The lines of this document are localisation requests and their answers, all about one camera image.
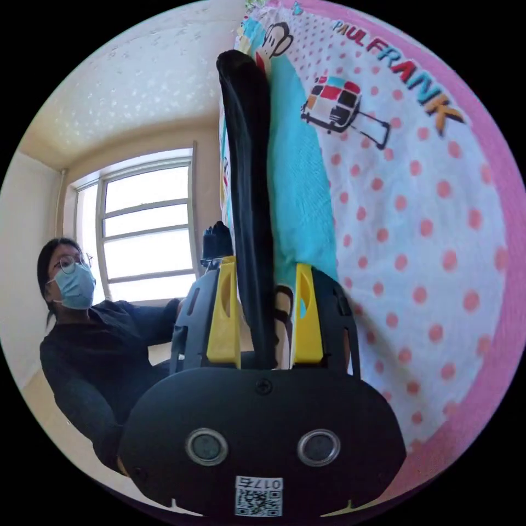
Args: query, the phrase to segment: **black sweater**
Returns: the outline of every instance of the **black sweater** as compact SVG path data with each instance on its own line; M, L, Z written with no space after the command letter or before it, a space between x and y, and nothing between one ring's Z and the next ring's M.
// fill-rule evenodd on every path
M148 347L171 341L178 305L178 299L166 307L103 301L89 310L97 324L57 324L41 343L42 370L57 406L114 471L130 411L168 375L167 362L150 364Z

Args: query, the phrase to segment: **black cloth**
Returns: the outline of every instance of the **black cloth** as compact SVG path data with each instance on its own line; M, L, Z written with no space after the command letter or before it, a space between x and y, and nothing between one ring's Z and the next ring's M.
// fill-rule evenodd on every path
M171 341L179 300L166 307L103 301L89 310L95 324L56 324L40 347L55 402L114 471L123 425L139 398L169 373L152 366L148 347Z
M251 57L219 55L219 82L230 146L230 191L239 299L258 368L276 367L274 257L267 187L270 86Z

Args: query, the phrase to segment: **window frame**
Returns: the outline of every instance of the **window frame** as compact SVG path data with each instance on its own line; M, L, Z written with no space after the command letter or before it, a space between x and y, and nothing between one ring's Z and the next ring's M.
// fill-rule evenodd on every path
M197 259L197 244L196 244L196 231L195 231L195 203L193 199L193 183L195 180L195 160L196 160L196 144L194 143L191 148L181 148L183 151L190 151L191 155L177 156L174 155L177 151L167 152L170 153L170 157L165 159L156 159L152 161L143 161L136 162L133 165L127 167L110 170L106 173L103 173L102 170L99 173L99 177L95 180L91 179L85 184L80 184L79 186L73 187L75 195L75 206L73 212L73 237L75 240L78 239L77 236L77 221L78 221L78 200L79 193L87 188L92 186L97 186L97 197L96 197L96 211L95 211L95 239L96 239L96 248L97 248L97 258L99 262L99 272L101 278L102 289L104 291L104 296L106 299L111 300L110 285L114 283L125 283L130 281L139 281L142 279L151 279L151 278L161 278L161 277L171 277L171 276L181 276L194 274L195 278L199 278L199 264ZM131 159L130 162L139 161L141 158ZM115 210L112 212L105 212L106 209L106 195L107 187L110 183L118 181L121 179L126 179L128 177L134 177L137 175L142 175L152 171L159 171L163 169L170 168L180 168L188 167L188 197L183 199L171 199L167 201L158 201L155 203L147 203L142 205L137 205L134 207L123 208L121 210ZM132 212L148 210L159 207L173 206L177 204L185 204L187 207L188 214L188 223L184 225L175 225L168 227L159 227L149 230L141 230L134 232L127 232L124 234L119 234L115 236L105 236L104 233L104 221L105 219L118 217L120 215L129 214ZM115 241L117 239L126 239L130 237L139 237L141 235L160 233L160 232L172 232L175 230L188 229L188 238L190 240L190 254L192 259L192 268L185 268L182 270L166 271L166 272L154 272L139 274L134 276L124 276L118 278L108 278L107 266L106 266L106 256L104 252L104 243L107 241ZM145 300L145 301L134 301L135 305L165 305L172 298L164 298L159 300Z

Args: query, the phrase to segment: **label sticker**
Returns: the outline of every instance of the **label sticker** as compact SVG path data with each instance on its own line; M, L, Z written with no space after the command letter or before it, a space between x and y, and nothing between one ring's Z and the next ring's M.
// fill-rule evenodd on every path
M283 479L236 477L236 513L242 517L281 517Z

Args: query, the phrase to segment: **hand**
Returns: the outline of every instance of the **hand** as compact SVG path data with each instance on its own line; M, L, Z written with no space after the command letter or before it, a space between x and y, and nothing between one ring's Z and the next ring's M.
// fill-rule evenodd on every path
M183 303L185 302L185 300L181 300L179 302L179 304L177 305L177 314L175 315L175 318L177 319L177 317L179 316L179 314L181 313L181 309L182 309L182 305Z
M130 475L128 475L128 472L126 471L126 468L123 466L122 460L119 457L117 457L117 467L125 477L129 478Z

